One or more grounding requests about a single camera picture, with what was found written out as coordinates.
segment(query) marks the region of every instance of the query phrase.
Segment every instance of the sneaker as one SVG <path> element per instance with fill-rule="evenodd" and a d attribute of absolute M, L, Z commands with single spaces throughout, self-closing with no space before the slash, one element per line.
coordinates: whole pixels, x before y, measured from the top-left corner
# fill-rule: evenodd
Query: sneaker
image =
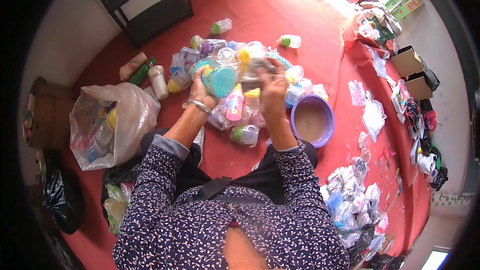
<path fill-rule="evenodd" d="M 198 163 L 197 167 L 200 167 L 202 161 L 204 160 L 204 139 L 205 139 L 205 128 L 202 126 L 198 135 L 193 140 L 194 144 L 200 146 L 200 162 Z"/>
<path fill-rule="evenodd" d="M 251 168 L 251 171 L 250 171 L 250 172 L 253 172 L 253 171 L 257 170 L 257 169 L 258 169 L 258 166 L 260 165 L 260 162 L 261 162 L 261 161 L 259 160 L 258 163 L 256 163 L 255 166 L 253 166 L 253 167 Z"/>

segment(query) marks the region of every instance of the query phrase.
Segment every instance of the pink baby bottle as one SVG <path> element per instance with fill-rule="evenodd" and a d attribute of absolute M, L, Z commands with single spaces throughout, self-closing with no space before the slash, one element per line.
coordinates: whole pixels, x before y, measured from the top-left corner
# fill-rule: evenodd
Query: pink baby bottle
<path fill-rule="evenodd" d="M 243 94 L 240 84 L 237 84 L 226 97 L 226 118 L 237 121 L 242 118 Z"/>

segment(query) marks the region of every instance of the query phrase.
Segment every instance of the sleeve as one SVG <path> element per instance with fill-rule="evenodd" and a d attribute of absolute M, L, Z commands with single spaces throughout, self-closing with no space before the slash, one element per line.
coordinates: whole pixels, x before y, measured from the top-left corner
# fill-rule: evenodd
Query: sleeve
<path fill-rule="evenodd" d="M 283 177 L 285 205 L 300 221 L 315 268 L 348 269 L 349 255 L 328 214 L 320 193 L 315 169 L 305 153 L 305 145 L 273 151 Z"/>
<path fill-rule="evenodd" d="M 153 228 L 160 215 L 172 204 L 175 177 L 189 153 L 176 140 L 155 135 L 141 162 L 135 189 L 113 248 L 118 268 L 138 265 L 149 252 L 156 236 Z"/>

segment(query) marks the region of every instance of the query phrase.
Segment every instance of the window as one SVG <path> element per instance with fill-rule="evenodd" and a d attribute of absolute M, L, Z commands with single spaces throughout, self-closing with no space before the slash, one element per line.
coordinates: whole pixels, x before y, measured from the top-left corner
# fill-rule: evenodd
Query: window
<path fill-rule="evenodd" d="M 434 246 L 433 250 L 421 270 L 437 270 L 447 258 L 450 248 Z"/>

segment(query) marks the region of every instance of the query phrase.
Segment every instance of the red floor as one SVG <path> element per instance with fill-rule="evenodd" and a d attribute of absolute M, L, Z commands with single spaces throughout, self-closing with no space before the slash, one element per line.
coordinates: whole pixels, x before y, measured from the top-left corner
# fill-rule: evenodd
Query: red floor
<path fill-rule="evenodd" d="M 93 61 L 85 68 L 74 85 L 76 95 L 80 87 L 88 85 L 118 84 L 118 69 L 131 57 L 143 51 L 149 57 L 155 57 L 159 65 L 170 66 L 171 55 L 182 46 L 189 46 L 190 38 L 196 34 L 207 38 L 213 22 L 230 18 L 233 28 L 222 34 L 221 38 L 237 42 L 261 41 L 266 46 L 276 48 L 276 40 L 283 34 L 296 34 L 302 37 L 302 46 L 295 49 L 278 48 L 279 53 L 295 65 L 302 65 L 305 76 L 314 84 L 323 83 L 329 93 L 329 103 L 334 107 L 335 132 L 330 142 L 318 150 L 319 165 L 316 173 L 321 183 L 339 166 L 347 165 L 347 155 L 360 154 L 357 140 L 360 132 L 366 131 L 361 120 L 363 108 L 352 106 L 347 83 L 358 79 L 371 88 L 375 98 L 383 103 L 388 116 L 376 144 L 371 147 L 371 171 L 367 174 L 365 185 L 377 182 L 383 190 L 381 209 L 386 210 L 392 204 L 399 187 L 395 179 L 397 166 L 402 168 L 404 180 L 411 181 L 417 171 L 408 162 L 405 153 L 410 150 L 411 142 L 406 138 L 406 128 L 397 120 L 391 104 L 389 87 L 382 78 L 377 77 L 371 57 L 362 44 L 355 44 L 344 54 L 342 40 L 351 38 L 343 30 L 344 24 L 351 23 L 336 9 L 321 0 L 192 0 L 195 16 L 178 23 L 150 42 L 136 49 L 123 33 L 115 37 Z M 393 64 L 387 63 L 389 75 L 398 80 L 399 75 Z M 146 79 L 141 87 L 147 87 Z M 188 98 L 188 91 L 171 94 L 161 101 L 162 108 L 158 116 L 158 128 L 171 127 L 183 112 L 182 103 Z M 234 144 L 229 132 L 220 132 L 209 124 L 205 126 L 204 159 L 201 165 L 211 177 L 240 177 L 247 174 L 251 167 L 265 153 L 266 129 L 261 129 L 257 147 L 249 148 Z M 379 170 L 373 160 L 383 150 L 397 152 L 392 158 L 390 170 Z M 73 235 L 64 235 L 71 249 L 87 269 L 113 269 L 111 251 L 116 237 L 108 231 L 102 216 L 100 193 L 102 188 L 102 170 L 82 172 L 70 149 L 64 150 L 66 165 L 79 176 L 85 199 L 85 218 L 81 228 Z M 385 200 L 387 192 L 390 197 Z M 413 187 L 404 188 L 389 212 L 390 225 L 387 233 L 396 237 L 392 255 L 406 253 L 413 240 L 420 234 L 428 217 L 430 191 L 427 183 L 419 176 Z"/>

